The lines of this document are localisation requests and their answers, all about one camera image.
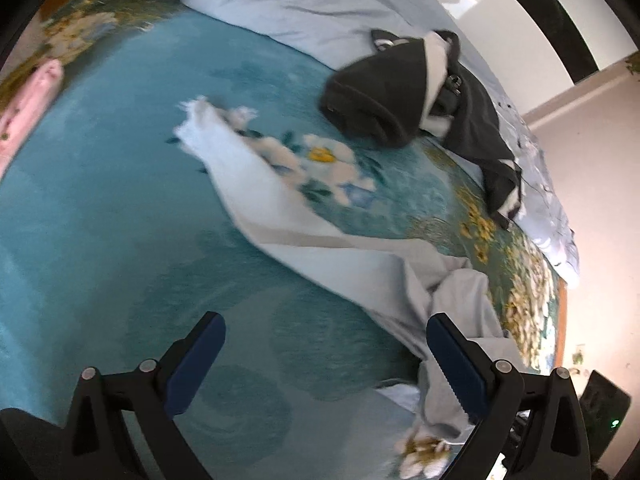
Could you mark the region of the light blue garment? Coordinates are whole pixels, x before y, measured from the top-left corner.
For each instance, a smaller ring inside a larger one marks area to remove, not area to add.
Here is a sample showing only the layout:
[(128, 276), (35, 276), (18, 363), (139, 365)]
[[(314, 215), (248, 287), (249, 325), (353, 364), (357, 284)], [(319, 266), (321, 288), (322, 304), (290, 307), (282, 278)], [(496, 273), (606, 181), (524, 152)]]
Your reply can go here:
[(464, 442), (472, 422), (427, 348), (426, 324), (432, 315), (445, 313), (488, 356), (522, 370), (518, 347), (500, 326), (487, 296), (487, 276), (465, 258), (445, 256), (425, 240), (342, 232), (306, 205), (250, 139), (234, 131), (231, 113), (204, 98), (180, 106), (186, 120), (175, 135), (204, 164), (245, 238), (307, 280), (356, 304), (419, 358), (416, 424), (449, 443)]

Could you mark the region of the black device with green light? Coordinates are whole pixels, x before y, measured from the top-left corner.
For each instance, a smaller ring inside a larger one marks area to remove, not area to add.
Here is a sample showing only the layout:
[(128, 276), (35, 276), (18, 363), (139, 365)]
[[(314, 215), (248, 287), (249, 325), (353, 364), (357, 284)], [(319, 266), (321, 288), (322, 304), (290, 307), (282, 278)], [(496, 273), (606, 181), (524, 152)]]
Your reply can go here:
[(579, 398), (579, 404), (586, 427), (590, 460), (595, 464), (620, 429), (631, 397), (594, 370)]

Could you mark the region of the teal floral blanket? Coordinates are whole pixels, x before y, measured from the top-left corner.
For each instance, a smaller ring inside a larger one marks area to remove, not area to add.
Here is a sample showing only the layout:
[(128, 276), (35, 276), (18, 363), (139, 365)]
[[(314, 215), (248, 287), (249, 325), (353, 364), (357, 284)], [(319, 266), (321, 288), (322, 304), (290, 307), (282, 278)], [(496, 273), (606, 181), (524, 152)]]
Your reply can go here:
[(434, 140), (344, 139), (318, 110), (326, 66), (175, 0), (75, 0), (46, 37), (64, 87), (1, 182), (4, 408), (62, 424), (84, 367), (131, 370), (217, 311), (226, 344), (178, 418), (213, 477), (396, 477), (412, 417), (378, 387), (415, 378), (416, 359), (236, 229), (172, 137), (196, 96), (256, 110), (250, 134), (303, 159), (303, 196), (341, 230), (467, 258), (525, 361), (552, 367), (542, 253), (490, 222), (478, 177)]

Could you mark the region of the pink folded garment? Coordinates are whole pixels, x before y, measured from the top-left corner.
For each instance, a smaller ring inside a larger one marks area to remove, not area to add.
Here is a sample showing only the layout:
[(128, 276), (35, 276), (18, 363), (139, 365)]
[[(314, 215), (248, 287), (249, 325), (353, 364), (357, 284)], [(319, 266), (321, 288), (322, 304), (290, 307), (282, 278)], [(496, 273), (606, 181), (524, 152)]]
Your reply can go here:
[(4, 177), (23, 144), (62, 88), (64, 67), (50, 58), (29, 76), (1, 114), (0, 176)]

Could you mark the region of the black and white jacket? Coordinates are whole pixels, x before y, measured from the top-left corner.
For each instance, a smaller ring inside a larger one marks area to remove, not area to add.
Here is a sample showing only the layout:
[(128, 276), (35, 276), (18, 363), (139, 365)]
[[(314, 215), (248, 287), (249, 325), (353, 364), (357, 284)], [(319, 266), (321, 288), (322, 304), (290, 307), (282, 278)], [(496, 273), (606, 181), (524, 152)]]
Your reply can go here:
[(404, 148), (421, 133), (472, 162), (483, 177), (489, 217), (506, 229), (522, 204), (522, 170), (503, 140), (494, 103), (460, 62), (459, 37), (370, 33), (373, 54), (345, 66), (324, 86), (319, 110), (344, 136)]

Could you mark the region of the light blue duvet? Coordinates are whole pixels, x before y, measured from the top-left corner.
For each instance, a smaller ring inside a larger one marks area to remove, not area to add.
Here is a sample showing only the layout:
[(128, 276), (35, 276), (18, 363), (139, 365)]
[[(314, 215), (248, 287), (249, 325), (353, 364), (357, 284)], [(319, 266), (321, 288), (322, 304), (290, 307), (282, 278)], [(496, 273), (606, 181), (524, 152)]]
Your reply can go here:
[[(371, 29), (422, 37), (431, 30), (458, 34), (437, 0), (179, 0), (219, 21), (268, 36), (338, 70), (373, 51)], [(563, 280), (579, 271), (578, 248), (556, 196), (537, 139), (511, 97), (472, 42), (462, 37), (461, 62), (488, 91), (500, 133), (514, 151), (523, 177), (524, 204), (516, 224), (537, 245)]]

